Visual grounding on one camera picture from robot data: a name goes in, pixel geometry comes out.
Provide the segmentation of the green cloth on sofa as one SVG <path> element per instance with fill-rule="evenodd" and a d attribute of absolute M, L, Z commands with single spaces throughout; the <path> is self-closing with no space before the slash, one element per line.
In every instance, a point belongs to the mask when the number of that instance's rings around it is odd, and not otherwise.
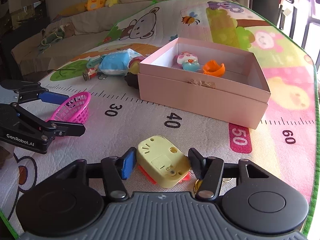
<path fill-rule="evenodd" d="M 45 29 L 41 30 L 42 40 L 40 45 L 38 46 L 39 52 L 44 53 L 48 48 L 51 47 L 52 44 L 59 42 L 60 40 L 65 38 L 66 32 L 64 27 L 61 25 L 58 28 L 54 28 L 48 34 L 45 34 Z"/>

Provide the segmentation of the blue tissue pack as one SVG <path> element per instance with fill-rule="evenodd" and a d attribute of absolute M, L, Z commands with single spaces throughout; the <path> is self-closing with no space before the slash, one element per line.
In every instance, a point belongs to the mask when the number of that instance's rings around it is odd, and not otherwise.
<path fill-rule="evenodd" d="M 141 57 L 142 54 L 132 50 L 125 49 L 109 53 L 102 56 L 98 70 L 105 75 L 125 75 L 129 71 L 129 63 L 135 57 Z"/>

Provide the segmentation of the orange plastic cup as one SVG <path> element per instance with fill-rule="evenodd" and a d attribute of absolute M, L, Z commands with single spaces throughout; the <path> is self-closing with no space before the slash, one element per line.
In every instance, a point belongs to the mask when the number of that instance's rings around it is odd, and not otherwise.
<path fill-rule="evenodd" d="M 215 60 L 210 60 L 202 67 L 202 70 L 206 75 L 222 77 L 225 74 L 226 68 L 223 63 L 218 64 Z"/>

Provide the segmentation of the pink round tin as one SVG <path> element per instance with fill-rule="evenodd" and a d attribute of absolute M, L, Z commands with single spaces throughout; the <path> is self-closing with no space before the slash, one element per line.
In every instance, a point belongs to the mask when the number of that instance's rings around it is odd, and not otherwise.
<path fill-rule="evenodd" d="M 135 89 L 139 89 L 138 74 L 140 70 L 140 63 L 145 59 L 143 56 L 134 57 L 129 62 L 129 70 L 124 76 L 127 85 Z"/>

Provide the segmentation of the pink mushroom squishy toy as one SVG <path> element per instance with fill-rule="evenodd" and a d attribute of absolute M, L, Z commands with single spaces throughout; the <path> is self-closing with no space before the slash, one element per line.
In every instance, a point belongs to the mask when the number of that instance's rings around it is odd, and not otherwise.
<path fill-rule="evenodd" d="M 174 64 L 172 67 L 190 72 L 197 72 L 200 70 L 200 64 L 197 56 L 187 51 L 174 57 Z"/>

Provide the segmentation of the green plastic clip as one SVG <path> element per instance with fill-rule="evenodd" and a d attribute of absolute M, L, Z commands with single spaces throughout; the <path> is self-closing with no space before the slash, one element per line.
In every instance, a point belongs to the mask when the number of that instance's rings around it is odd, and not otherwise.
<path fill-rule="evenodd" d="M 89 68 L 98 68 L 99 64 L 103 61 L 103 57 L 97 57 L 96 59 L 90 58 L 86 64 L 86 67 Z"/>

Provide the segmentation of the yellow duck plush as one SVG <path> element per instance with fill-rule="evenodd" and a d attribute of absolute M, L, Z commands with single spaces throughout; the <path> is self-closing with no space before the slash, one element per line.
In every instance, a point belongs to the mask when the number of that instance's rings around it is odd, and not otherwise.
<path fill-rule="evenodd" d="M 106 0 L 87 0 L 86 9 L 87 11 L 96 10 L 105 6 Z"/>

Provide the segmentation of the red wind-up doll toy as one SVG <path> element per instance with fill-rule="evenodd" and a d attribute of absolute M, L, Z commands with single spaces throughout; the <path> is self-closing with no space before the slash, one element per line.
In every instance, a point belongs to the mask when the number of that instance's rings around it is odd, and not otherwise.
<path fill-rule="evenodd" d="M 89 81 L 90 79 L 96 77 L 98 75 L 98 70 L 95 68 L 87 68 L 82 72 L 82 77 L 85 81 Z"/>

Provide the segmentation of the pink plastic basket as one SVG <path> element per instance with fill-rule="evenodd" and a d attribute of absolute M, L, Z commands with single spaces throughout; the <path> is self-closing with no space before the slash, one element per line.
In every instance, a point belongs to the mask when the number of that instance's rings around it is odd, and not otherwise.
<path fill-rule="evenodd" d="M 88 105 L 91 100 L 89 92 L 77 93 L 64 101 L 48 121 L 65 121 L 84 124 L 89 116 Z"/>

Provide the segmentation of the pink cardboard box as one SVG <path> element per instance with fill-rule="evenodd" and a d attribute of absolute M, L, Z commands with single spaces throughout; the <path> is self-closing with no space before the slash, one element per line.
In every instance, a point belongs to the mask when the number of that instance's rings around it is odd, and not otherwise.
<path fill-rule="evenodd" d="M 199 64 L 223 63 L 215 77 L 173 68 L 174 57 L 195 54 Z M 218 43 L 176 38 L 140 63 L 140 98 L 144 101 L 255 129 L 268 107 L 269 86 L 252 52 Z"/>

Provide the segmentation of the beige sofa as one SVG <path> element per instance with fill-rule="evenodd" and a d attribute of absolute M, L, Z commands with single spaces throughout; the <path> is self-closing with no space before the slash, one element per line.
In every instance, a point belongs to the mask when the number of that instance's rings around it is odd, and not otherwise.
<path fill-rule="evenodd" d="M 55 69 L 96 47 L 118 21 L 150 5 L 151 1 L 116 4 L 63 17 L 20 42 L 11 53 L 23 77 Z"/>

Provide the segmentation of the long yellow plush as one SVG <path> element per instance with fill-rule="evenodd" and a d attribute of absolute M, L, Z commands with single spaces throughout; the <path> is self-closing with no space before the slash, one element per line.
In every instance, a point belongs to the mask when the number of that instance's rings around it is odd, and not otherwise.
<path fill-rule="evenodd" d="M 58 13 L 58 15 L 62 17 L 69 17 L 85 12 L 86 10 L 86 3 L 78 3 L 63 9 Z"/>

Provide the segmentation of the dark glass cabinet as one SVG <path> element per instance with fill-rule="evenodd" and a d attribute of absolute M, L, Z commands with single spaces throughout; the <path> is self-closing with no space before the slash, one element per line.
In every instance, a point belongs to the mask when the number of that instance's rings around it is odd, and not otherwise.
<path fill-rule="evenodd" d="M 49 24 L 46 1 L 1 0 L 4 5 L 8 10 L 1 17 L 1 80 L 21 80 L 21 70 L 11 51 Z"/>

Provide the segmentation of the yellow plastic toy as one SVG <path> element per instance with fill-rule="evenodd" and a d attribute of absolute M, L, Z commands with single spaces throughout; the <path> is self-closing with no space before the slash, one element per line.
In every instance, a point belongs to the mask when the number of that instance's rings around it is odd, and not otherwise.
<path fill-rule="evenodd" d="M 148 178 L 169 189 L 190 179 L 190 161 L 172 142 L 160 135 L 141 141 L 137 163 Z"/>

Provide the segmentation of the colourful cartoon play mat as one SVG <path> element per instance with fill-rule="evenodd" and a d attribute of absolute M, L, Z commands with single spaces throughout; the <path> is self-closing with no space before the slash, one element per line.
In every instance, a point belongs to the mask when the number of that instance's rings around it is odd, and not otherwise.
<path fill-rule="evenodd" d="M 222 0 L 155 3 L 41 80 L 89 92 L 86 131 L 46 154 L 16 148 L 1 168 L 1 217 L 22 234 L 16 202 L 77 158 L 96 161 L 151 135 L 182 152 L 248 158 L 297 189 L 312 226 L 319 183 L 319 106 L 311 57 L 255 12 Z"/>

